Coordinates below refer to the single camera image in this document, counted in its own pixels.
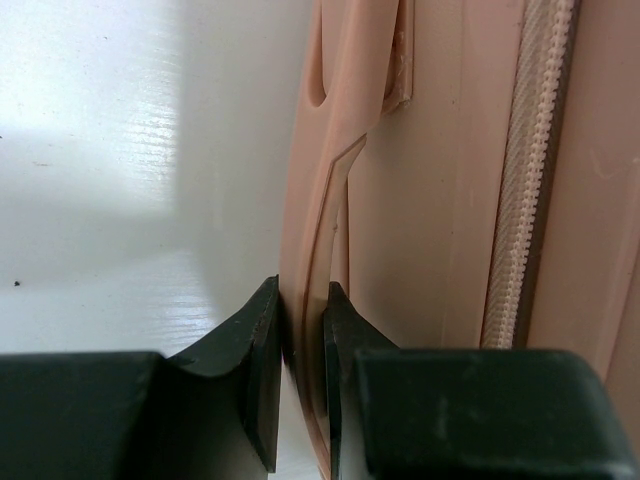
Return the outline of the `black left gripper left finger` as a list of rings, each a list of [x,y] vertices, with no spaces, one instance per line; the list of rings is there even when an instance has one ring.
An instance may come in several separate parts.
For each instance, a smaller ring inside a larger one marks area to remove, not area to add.
[[[278,281],[181,352],[5,355],[5,479],[264,479],[277,459]]]

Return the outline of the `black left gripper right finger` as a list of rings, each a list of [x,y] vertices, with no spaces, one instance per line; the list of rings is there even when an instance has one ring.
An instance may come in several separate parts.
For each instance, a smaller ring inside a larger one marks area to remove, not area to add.
[[[558,350],[403,349],[338,283],[323,315],[334,479],[635,479],[603,384]]]

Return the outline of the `pink hard-shell suitcase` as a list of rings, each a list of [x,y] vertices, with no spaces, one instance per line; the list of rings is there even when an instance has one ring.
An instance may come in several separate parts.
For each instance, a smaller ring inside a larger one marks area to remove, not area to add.
[[[579,356],[639,464],[638,3],[314,2],[279,274],[323,478],[332,283],[403,349]]]

